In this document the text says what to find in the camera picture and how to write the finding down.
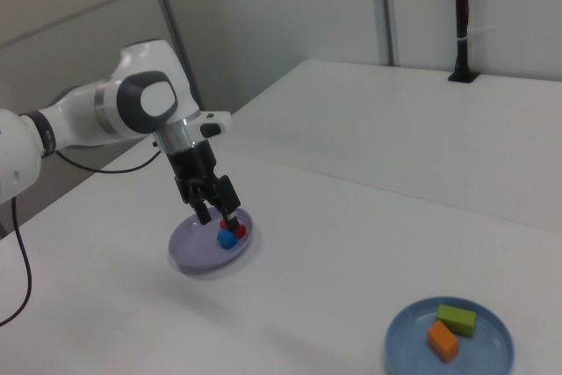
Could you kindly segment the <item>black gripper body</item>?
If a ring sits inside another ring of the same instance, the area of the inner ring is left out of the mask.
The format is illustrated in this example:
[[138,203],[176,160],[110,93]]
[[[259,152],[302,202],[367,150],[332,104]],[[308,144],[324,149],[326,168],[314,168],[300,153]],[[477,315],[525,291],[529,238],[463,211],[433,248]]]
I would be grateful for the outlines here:
[[217,177],[214,167],[217,161],[208,141],[201,141],[192,148],[169,154],[169,163],[185,204],[193,205],[204,200],[212,205],[220,202],[215,190]]

